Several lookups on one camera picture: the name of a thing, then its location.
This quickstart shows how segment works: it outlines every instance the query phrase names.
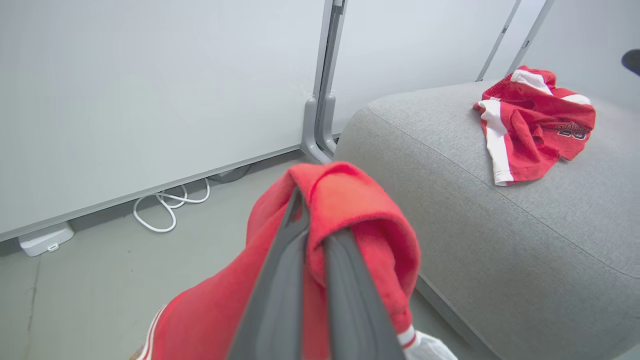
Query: white stripe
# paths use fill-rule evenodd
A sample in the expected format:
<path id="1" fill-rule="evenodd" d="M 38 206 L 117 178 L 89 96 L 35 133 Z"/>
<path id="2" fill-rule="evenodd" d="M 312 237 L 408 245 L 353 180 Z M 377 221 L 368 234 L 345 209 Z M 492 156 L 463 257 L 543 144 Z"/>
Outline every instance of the white stripe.
<path id="1" fill-rule="evenodd" d="M 493 182 L 498 186 L 506 186 L 508 181 L 513 181 L 513 175 L 504 142 L 507 128 L 500 118 L 500 101 L 482 100 L 478 105 L 485 109 L 480 118 L 486 121 L 486 148 L 493 161 Z"/>
<path id="2" fill-rule="evenodd" d="M 156 331 L 156 325 L 158 323 L 158 320 L 160 319 L 160 315 L 162 315 L 162 312 L 164 311 L 164 309 L 166 308 L 166 305 L 162 307 L 162 309 L 160 309 L 157 313 L 156 313 L 156 317 L 154 317 L 154 321 L 151 322 L 151 326 L 149 326 L 149 331 L 147 332 L 147 337 L 145 338 L 145 347 L 142 349 L 142 353 L 140 353 L 140 356 L 138 357 L 137 360 L 143 360 L 147 354 L 147 352 L 149 352 L 149 357 L 147 358 L 147 360 L 151 359 L 151 351 L 153 350 L 153 344 L 154 344 L 154 333 Z"/>
<path id="3" fill-rule="evenodd" d="M 551 90 L 549 89 L 547 84 L 545 84 L 545 78 L 543 78 L 540 74 L 534 74 L 526 70 L 518 69 L 513 72 L 513 75 L 511 75 L 511 81 L 521 84 L 527 84 L 532 88 L 536 88 L 546 94 L 551 95 Z"/>
<path id="4" fill-rule="evenodd" d="M 415 337 L 415 329 L 413 328 L 413 324 L 412 324 L 411 326 L 409 326 L 409 329 L 398 334 L 398 341 L 400 342 L 400 346 L 403 347 L 409 344 L 414 337 Z"/>
<path id="5" fill-rule="evenodd" d="M 576 104 L 591 105 L 591 100 L 589 100 L 588 97 L 580 94 L 567 95 L 563 97 L 562 100 L 575 102 Z"/>

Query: metal frame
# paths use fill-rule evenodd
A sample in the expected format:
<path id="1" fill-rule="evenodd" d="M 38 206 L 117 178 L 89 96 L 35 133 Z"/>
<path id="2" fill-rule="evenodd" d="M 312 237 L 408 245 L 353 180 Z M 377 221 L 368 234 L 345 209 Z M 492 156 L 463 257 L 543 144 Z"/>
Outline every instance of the metal frame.
<path id="1" fill-rule="evenodd" d="M 482 70 L 480 70 L 480 74 L 478 74 L 476 81 L 483 80 L 484 74 L 486 73 L 487 69 L 489 69 L 489 65 L 491 65 L 491 61 L 493 60 L 495 53 L 498 51 L 498 47 L 500 47 L 502 38 L 504 38 L 504 34 L 507 32 L 507 29 L 509 29 L 511 20 L 513 20 L 513 16 L 516 15 L 516 11 L 518 11 L 518 7 L 520 6 L 521 2 L 522 0 L 516 0 L 516 3 L 513 5 L 513 8 L 511 9 L 511 13 L 507 17 L 507 21 L 504 23 L 504 26 L 502 27 L 502 31 L 498 35 L 498 38 L 495 39 L 495 44 L 493 45 L 493 49 L 491 49 L 491 52 L 489 53 L 489 57 L 487 57 L 486 61 L 484 62 L 484 66 Z"/>
<path id="2" fill-rule="evenodd" d="M 536 37 L 536 34 L 538 33 L 540 26 L 542 26 L 542 23 L 545 21 L 545 18 L 547 17 L 547 14 L 549 13 L 551 6 L 554 4 L 554 1 L 555 0 L 545 1 L 545 4 L 542 6 L 542 9 L 540 9 L 540 13 L 538 13 L 538 17 L 536 18 L 536 21 L 534 21 L 533 25 L 531 26 L 531 30 L 529 30 L 529 34 L 527 34 L 527 37 L 524 39 L 524 42 L 522 43 L 522 46 L 520 47 L 518 54 L 516 54 L 516 57 L 513 59 L 513 62 L 511 63 L 511 66 L 509 67 L 509 70 L 507 70 L 507 73 L 505 74 L 505 76 L 514 72 L 515 69 L 520 65 L 522 58 L 524 58 L 524 54 L 526 54 L 527 50 L 529 50 L 529 45 L 531 45 L 533 38 Z"/>
<path id="3" fill-rule="evenodd" d="M 331 133 L 335 93 L 330 89 L 346 6 L 347 0 L 324 2 L 314 93 L 305 104 L 301 148 L 307 156 L 319 163 L 330 163 L 335 152 L 336 144 Z"/>

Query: fabric upholstery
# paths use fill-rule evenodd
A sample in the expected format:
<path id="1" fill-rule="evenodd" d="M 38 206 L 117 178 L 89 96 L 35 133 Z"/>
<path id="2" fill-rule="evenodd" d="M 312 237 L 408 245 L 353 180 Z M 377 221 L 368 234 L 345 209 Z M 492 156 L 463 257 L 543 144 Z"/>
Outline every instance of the fabric upholstery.
<path id="1" fill-rule="evenodd" d="M 638 116 L 591 99 L 582 153 L 498 187 L 472 109 L 494 83 L 374 101 L 335 159 L 396 201 L 418 234 L 420 276 L 501 359 L 612 359 L 640 339 Z"/>

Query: printed number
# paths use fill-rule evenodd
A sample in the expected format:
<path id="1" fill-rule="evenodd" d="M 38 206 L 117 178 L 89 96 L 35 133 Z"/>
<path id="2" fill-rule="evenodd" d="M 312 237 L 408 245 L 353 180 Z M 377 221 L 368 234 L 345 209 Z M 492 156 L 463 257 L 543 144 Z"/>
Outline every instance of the printed number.
<path id="1" fill-rule="evenodd" d="M 585 133 L 584 131 L 571 131 L 567 129 L 558 131 L 558 135 L 566 137 L 573 136 L 578 140 L 584 140 L 587 137 L 587 133 Z"/>

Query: sofa seam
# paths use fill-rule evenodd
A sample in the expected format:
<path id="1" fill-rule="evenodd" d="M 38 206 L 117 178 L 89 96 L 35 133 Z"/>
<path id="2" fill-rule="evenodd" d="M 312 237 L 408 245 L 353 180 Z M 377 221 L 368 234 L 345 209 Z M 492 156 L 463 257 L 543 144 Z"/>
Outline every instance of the sofa seam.
<path id="1" fill-rule="evenodd" d="M 454 164 L 456 167 L 458 167 L 459 169 L 461 169 L 462 171 L 466 172 L 468 175 L 472 176 L 474 179 L 476 179 L 477 181 L 479 181 L 481 184 L 485 185 L 487 188 L 489 188 L 494 194 L 497 194 L 500 196 L 500 198 L 505 201 L 508 202 L 509 204 L 515 206 L 517 209 L 519 209 L 519 211 L 524 212 L 525 214 L 527 214 L 529 217 L 535 219 L 535 221 L 537 221 L 539 224 L 543 225 L 544 227 L 546 227 L 548 230 L 552 231 L 554 234 L 556 234 L 558 237 L 564 239 L 567 244 L 569 245 L 569 248 L 573 249 L 574 251 L 576 251 L 578 254 L 580 254 L 581 256 L 585 257 L 588 261 L 598 265 L 599 267 L 603 268 L 604 270 L 607 270 L 608 272 L 611 272 L 613 274 L 620 274 L 624 277 L 629 277 L 631 279 L 640 279 L 640 277 L 634 277 L 633 275 L 630 274 L 626 274 L 616 268 L 613 268 L 611 265 L 604 263 L 602 260 L 596 258 L 594 255 L 592 255 L 590 252 L 588 252 L 587 250 L 583 249 L 580 245 L 577 245 L 576 243 L 574 243 L 573 241 L 569 240 L 567 237 L 565 237 L 564 235 L 560 234 L 559 232 L 557 232 L 554 228 L 550 227 L 549 225 L 547 225 L 545 222 L 541 221 L 540 219 L 538 219 L 538 217 L 532 215 L 530 212 L 528 212 L 527 210 L 525 210 L 524 208 L 522 208 L 520 205 L 516 204 L 515 202 L 513 202 L 511 199 L 507 198 L 506 196 L 504 196 L 503 194 L 497 192 L 494 188 L 493 185 L 489 185 L 487 184 L 485 181 L 483 181 L 482 179 L 478 178 L 477 176 L 475 176 L 474 174 L 472 174 L 471 172 L 469 172 L 467 169 L 463 168 L 462 166 L 460 166 L 459 164 L 457 164 L 455 161 L 453 161 L 452 159 L 448 158 L 447 156 L 444 156 L 441 152 L 435 150 L 434 148 L 430 147 L 429 145 L 423 143 L 422 141 L 416 139 L 415 137 L 413 137 L 411 134 L 407 133 L 406 131 L 400 129 L 399 127 L 391 124 L 389 121 L 387 121 L 386 119 L 384 119 L 383 117 L 381 117 L 380 115 L 378 115 L 378 113 L 376 113 L 373 109 L 371 109 L 370 104 L 368 104 L 365 107 L 366 110 L 368 110 L 369 112 L 371 112 L 373 115 L 375 115 L 378 119 L 384 121 L 385 123 L 389 124 L 389 126 L 393 127 L 394 129 L 400 131 L 402 134 L 408 136 L 409 138 L 413 139 L 414 141 L 416 141 L 417 143 L 421 144 L 422 146 L 428 148 L 429 150 L 435 152 L 436 154 L 440 155 L 441 157 L 443 157 L 444 159 L 446 159 L 448 162 Z"/>

